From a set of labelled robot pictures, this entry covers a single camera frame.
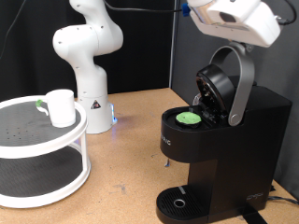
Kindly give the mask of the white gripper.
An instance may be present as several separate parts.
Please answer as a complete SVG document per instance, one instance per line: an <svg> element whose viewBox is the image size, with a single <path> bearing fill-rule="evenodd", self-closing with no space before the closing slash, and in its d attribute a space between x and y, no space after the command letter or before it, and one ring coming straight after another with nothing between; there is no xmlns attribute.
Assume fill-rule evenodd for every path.
<svg viewBox="0 0 299 224"><path fill-rule="evenodd" d="M272 10L268 5L189 5L190 16L205 35L254 46L272 45Z"/></svg>

